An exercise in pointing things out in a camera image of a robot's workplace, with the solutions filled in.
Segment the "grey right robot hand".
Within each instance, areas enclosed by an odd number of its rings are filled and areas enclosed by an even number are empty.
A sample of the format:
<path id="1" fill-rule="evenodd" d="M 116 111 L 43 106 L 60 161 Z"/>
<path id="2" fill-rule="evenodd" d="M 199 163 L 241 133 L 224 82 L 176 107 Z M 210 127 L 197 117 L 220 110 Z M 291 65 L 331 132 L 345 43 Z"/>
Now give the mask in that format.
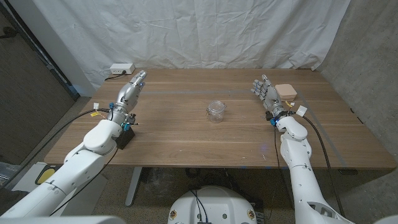
<path id="1" fill-rule="evenodd" d="M 263 107 L 273 118 L 280 118 L 287 114 L 278 92 L 265 74 L 262 74 L 262 80 L 254 80 L 252 85 L 251 92 L 259 97 Z"/>

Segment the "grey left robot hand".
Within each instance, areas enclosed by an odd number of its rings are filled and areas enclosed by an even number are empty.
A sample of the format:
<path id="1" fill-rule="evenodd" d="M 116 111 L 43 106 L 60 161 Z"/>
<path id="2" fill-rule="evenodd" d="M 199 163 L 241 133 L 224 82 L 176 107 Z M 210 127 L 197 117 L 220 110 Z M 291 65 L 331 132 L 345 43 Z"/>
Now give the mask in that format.
<path id="1" fill-rule="evenodd" d="M 146 76 L 147 72 L 144 70 L 134 75 L 131 81 L 120 89 L 116 101 L 109 104 L 110 109 L 113 112 L 118 111 L 124 114 L 132 111 L 137 105 L 138 97 L 145 85 L 144 79 Z"/>

